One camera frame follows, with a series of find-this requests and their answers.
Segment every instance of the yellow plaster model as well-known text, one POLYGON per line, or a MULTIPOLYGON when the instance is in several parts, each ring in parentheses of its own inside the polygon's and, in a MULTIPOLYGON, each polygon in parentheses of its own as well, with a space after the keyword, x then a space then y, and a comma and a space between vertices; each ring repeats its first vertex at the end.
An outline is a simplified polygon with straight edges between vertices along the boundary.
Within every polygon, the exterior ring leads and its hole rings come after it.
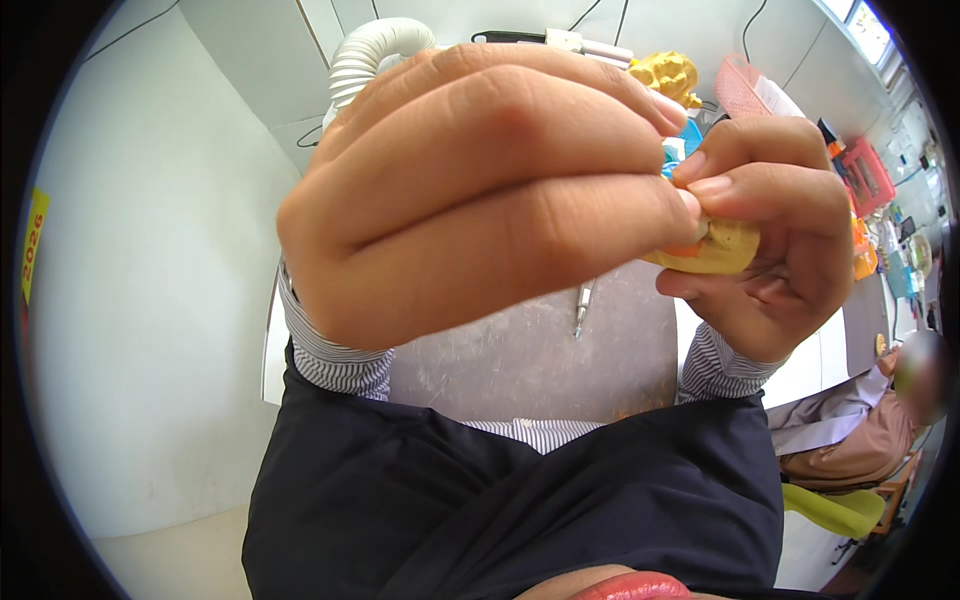
MULTIPOLYGON (((631 60, 627 73, 684 108, 703 104, 690 91, 698 82, 697 67, 682 54, 657 52, 643 60, 631 60)), ((664 248, 642 259, 687 273, 731 274, 746 269, 760 245, 757 225, 710 217, 706 221, 707 233, 696 244, 664 248)))
POLYGON ((675 271, 731 274, 747 268, 759 245, 756 223, 708 217, 707 234, 693 246, 664 248, 640 258, 675 271))
POLYGON ((699 108, 703 104, 690 92, 698 81, 697 67, 682 54, 657 52, 643 60, 633 59, 627 73, 684 108, 699 108))

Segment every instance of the lime green chair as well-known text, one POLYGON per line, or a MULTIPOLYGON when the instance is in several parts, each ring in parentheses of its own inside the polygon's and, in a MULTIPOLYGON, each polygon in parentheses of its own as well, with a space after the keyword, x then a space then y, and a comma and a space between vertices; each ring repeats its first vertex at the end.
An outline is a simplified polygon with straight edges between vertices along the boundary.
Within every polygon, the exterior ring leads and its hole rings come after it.
POLYGON ((783 509, 797 511, 827 531, 859 540, 880 521, 886 501, 867 490, 840 495, 820 495, 784 483, 783 509))

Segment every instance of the white flexible hose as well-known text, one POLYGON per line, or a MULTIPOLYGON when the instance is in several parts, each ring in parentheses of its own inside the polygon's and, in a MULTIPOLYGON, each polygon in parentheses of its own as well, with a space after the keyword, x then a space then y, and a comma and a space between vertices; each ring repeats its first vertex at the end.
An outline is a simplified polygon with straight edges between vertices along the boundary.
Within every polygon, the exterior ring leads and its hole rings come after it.
POLYGON ((377 19, 361 25, 347 36, 330 61, 330 98, 324 128, 340 108, 353 102, 374 77, 380 62, 399 54, 409 59, 420 50, 436 48, 437 40, 427 26, 406 17, 377 19))

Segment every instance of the gray work surface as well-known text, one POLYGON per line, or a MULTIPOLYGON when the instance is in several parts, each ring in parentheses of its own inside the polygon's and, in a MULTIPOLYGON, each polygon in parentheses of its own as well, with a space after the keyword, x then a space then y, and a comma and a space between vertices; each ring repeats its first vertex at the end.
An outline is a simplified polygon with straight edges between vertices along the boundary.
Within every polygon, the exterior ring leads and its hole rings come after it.
POLYGON ((876 335, 889 335, 887 302, 883 296, 883 279, 878 273, 853 284, 843 305, 843 321, 847 334, 847 374, 856 377, 876 364, 876 335))
POLYGON ((570 289, 401 346, 390 399, 455 420, 613 422, 672 404, 677 320, 659 272, 637 260, 598 277, 580 340, 570 289))

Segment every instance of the person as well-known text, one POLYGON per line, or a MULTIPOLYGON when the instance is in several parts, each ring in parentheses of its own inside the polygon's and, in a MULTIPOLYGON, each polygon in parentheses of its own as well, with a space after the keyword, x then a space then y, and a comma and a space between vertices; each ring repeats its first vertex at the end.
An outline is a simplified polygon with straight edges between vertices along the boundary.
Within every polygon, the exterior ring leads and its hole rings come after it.
POLYGON ((893 389, 900 348, 834 388, 767 410, 774 451, 790 483, 822 492, 878 485, 944 416, 944 396, 920 386, 893 389))
POLYGON ((685 122, 613 67, 525 44, 417 54, 336 116, 276 217, 292 341, 243 546, 254 598, 774 593, 761 388, 850 291, 847 196, 792 117, 718 124, 671 184, 660 144, 685 122), (689 244, 703 213, 761 241, 741 274, 658 277, 705 320, 680 405, 540 423, 541 453, 389 397, 394 346, 689 244))

